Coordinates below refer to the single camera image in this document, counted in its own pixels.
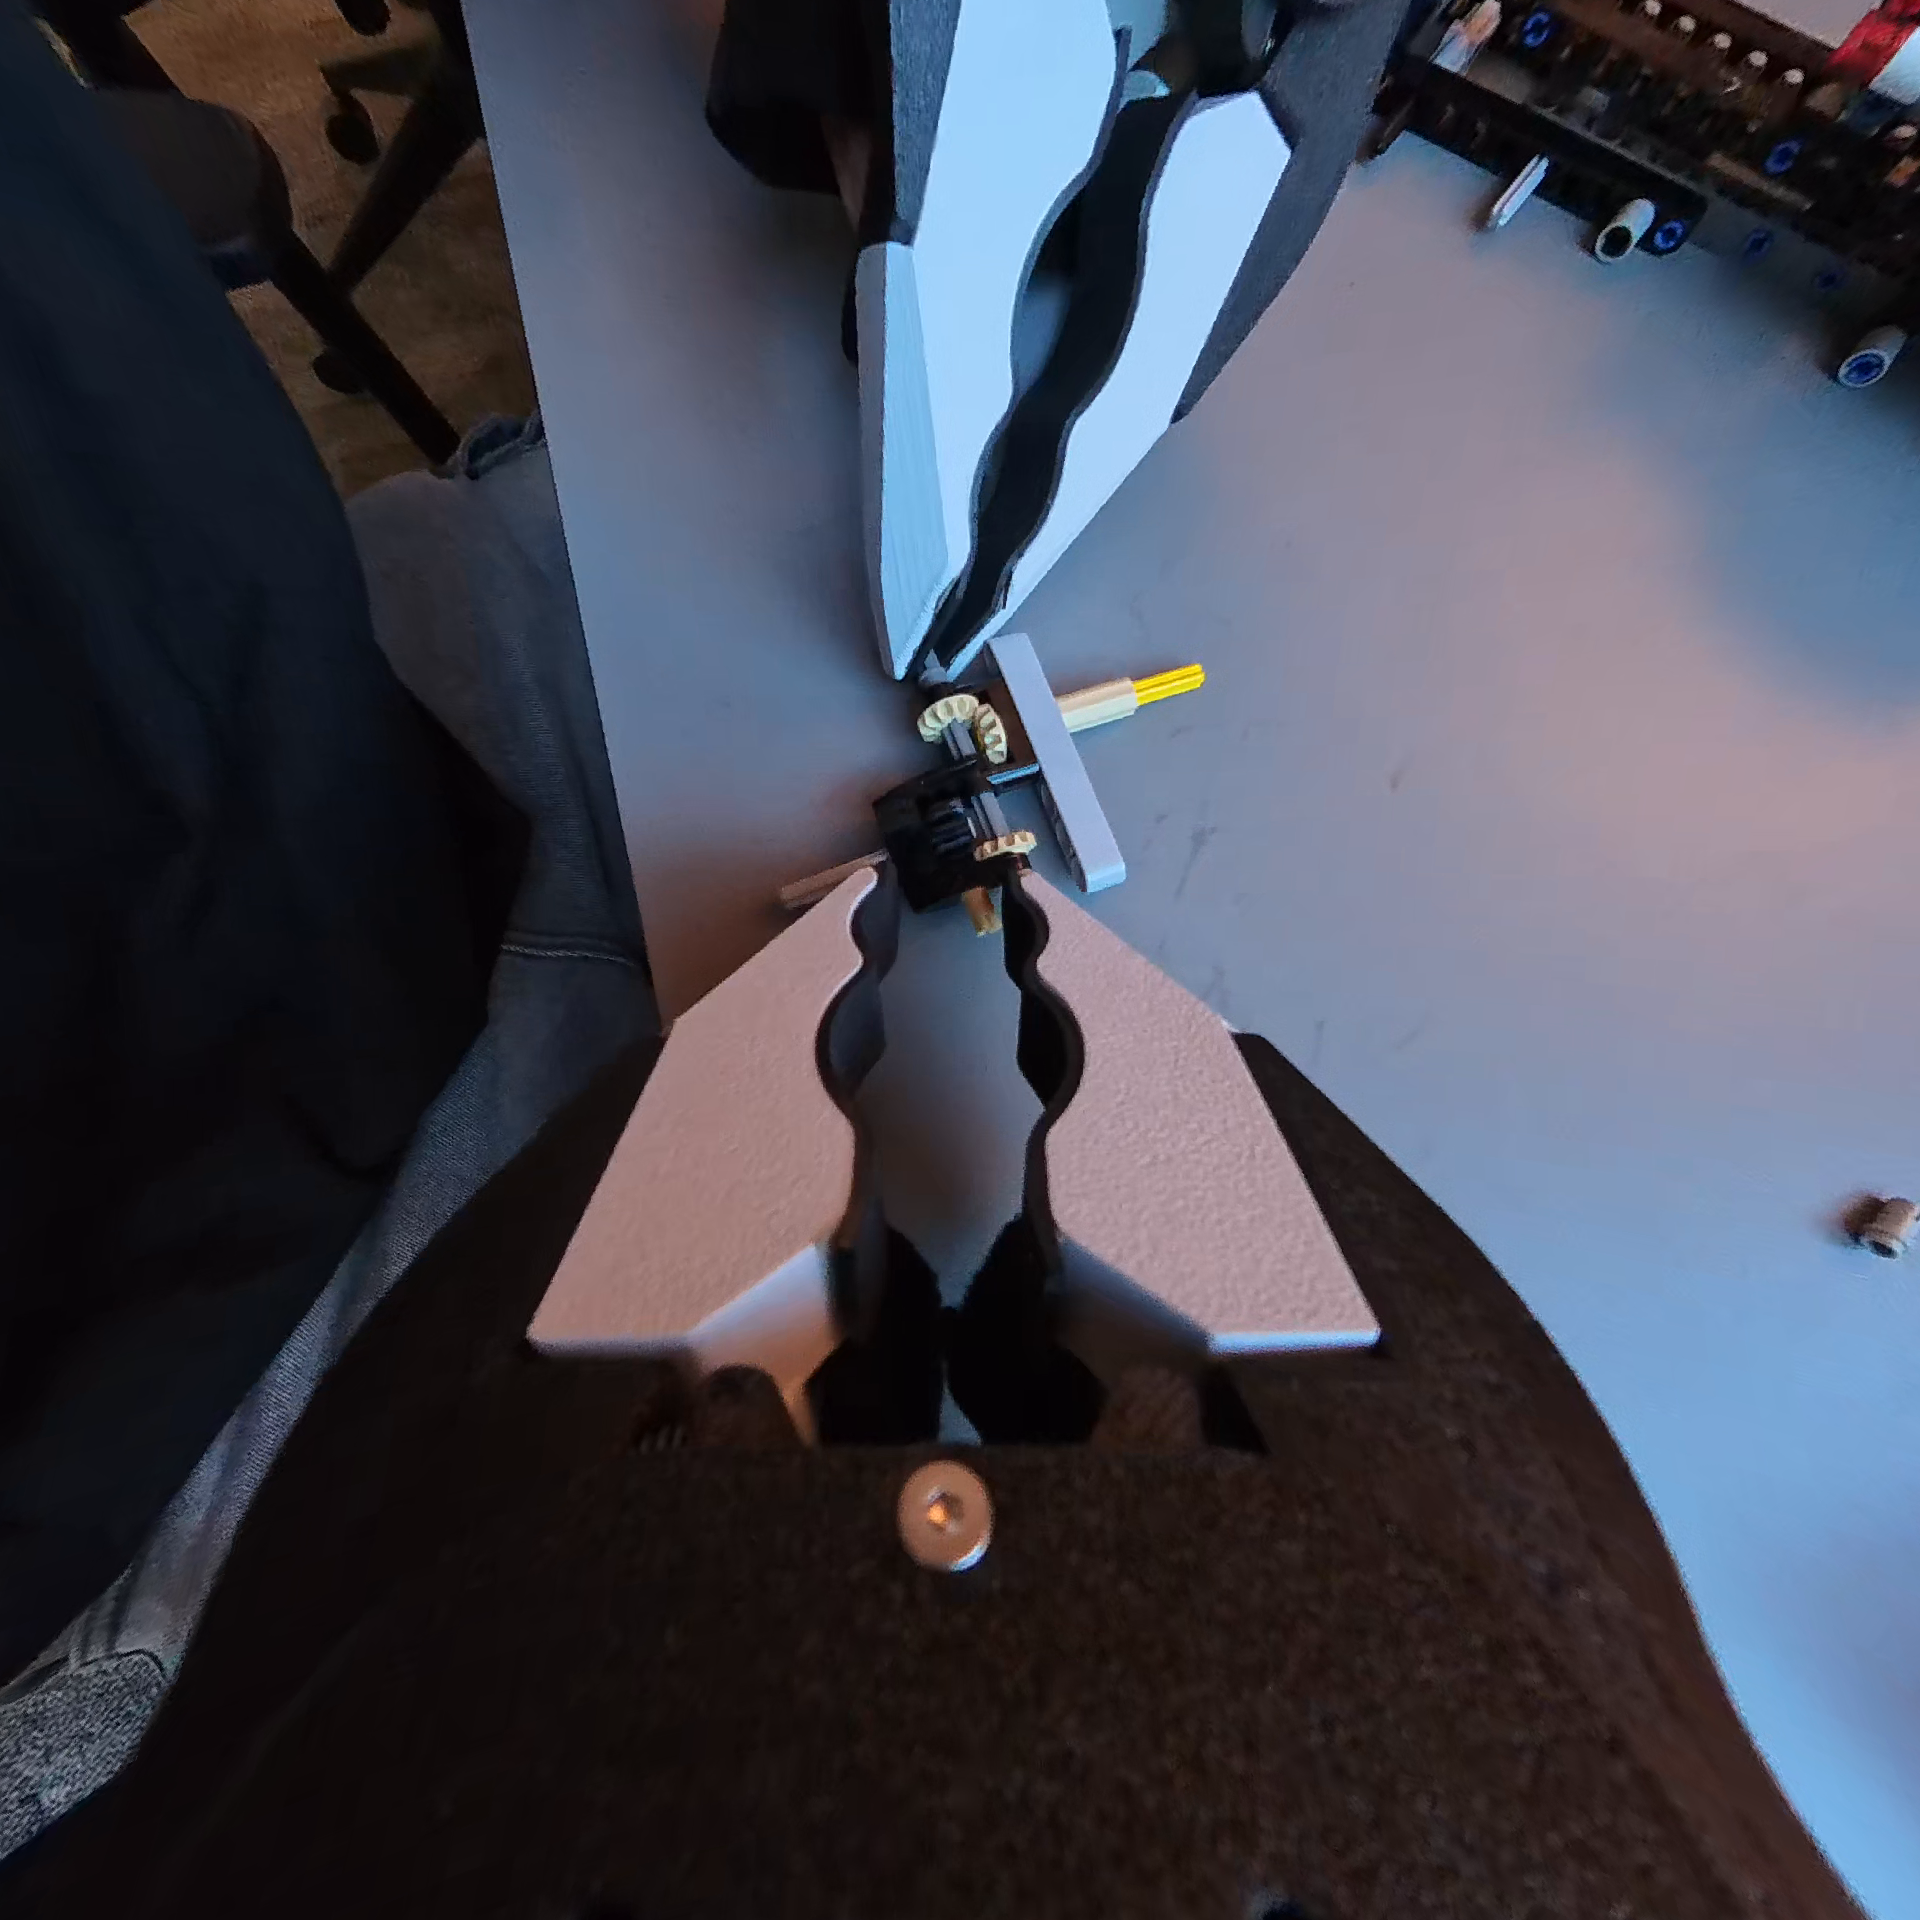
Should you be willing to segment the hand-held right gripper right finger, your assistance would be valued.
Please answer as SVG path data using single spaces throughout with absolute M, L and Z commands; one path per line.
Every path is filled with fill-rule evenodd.
M 1365 1351 L 1381 1326 L 1243 1035 L 1035 872 L 1001 891 L 1041 1100 L 1022 1222 L 1080 1358 Z

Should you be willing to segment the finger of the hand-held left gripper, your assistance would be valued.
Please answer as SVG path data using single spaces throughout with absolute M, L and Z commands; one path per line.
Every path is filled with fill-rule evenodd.
M 992 608 L 1018 318 L 1091 179 L 1126 30 L 1100 1 L 890 4 L 891 188 L 854 260 L 865 550 L 881 664 L 941 680 Z
M 1068 206 L 1058 336 L 992 443 L 958 651 L 1035 587 L 1168 429 L 1286 161 L 1252 89 L 1120 108 Z

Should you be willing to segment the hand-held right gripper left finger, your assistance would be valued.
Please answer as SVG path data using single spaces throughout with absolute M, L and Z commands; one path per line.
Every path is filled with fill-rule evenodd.
M 672 1021 L 525 1329 L 540 1353 L 749 1365 L 804 1409 L 882 1292 L 850 1102 L 882 1049 L 896 936 L 894 876 L 853 868 Z

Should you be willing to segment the small lego gear assembly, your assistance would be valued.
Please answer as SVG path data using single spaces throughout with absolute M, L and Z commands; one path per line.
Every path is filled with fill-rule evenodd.
M 1076 739 L 1201 691 L 1206 669 L 1182 663 L 1060 693 L 1026 636 L 995 638 L 985 657 L 981 677 L 958 680 L 922 709 L 918 739 L 940 758 L 875 797 L 878 848 L 781 886 L 784 912 L 826 901 L 857 868 L 890 867 L 910 909 L 963 905 L 976 934 L 995 934 L 1001 885 L 1029 867 L 1041 841 L 1011 824 L 1003 812 L 1003 799 L 1020 789 L 1037 797 L 1052 841 L 1083 894 L 1124 879 L 1114 824 Z

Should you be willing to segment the white lego truck model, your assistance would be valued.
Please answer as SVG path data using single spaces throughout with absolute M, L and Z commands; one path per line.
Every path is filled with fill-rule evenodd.
M 1362 160 L 1404 134 L 1587 227 L 1603 267 L 1720 255 L 1835 315 L 1834 380 L 1880 384 L 1917 337 L 1917 4 L 1828 45 L 1734 1 L 1412 4 Z

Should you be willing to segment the person's grey jeans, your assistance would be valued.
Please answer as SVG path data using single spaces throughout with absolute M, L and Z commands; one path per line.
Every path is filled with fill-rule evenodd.
M 161 1513 L 3 1704 L 3 1853 L 132 1759 L 260 1483 L 321 1380 L 432 1237 L 629 1045 L 659 1030 L 540 414 L 347 505 L 376 638 L 528 824 L 486 1027 L 392 1195 Z

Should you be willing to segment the black chair base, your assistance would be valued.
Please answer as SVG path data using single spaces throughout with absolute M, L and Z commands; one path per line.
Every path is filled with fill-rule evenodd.
M 326 384 L 370 395 L 422 456 L 444 461 L 457 443 L 452 425 L 357 309 L 344 276 L 302 239 L 269 139 L 245 113 L 184 93 L 132 33 L 132 8 L 32 4 L 222 289 L 274 287 L 317 337 Z

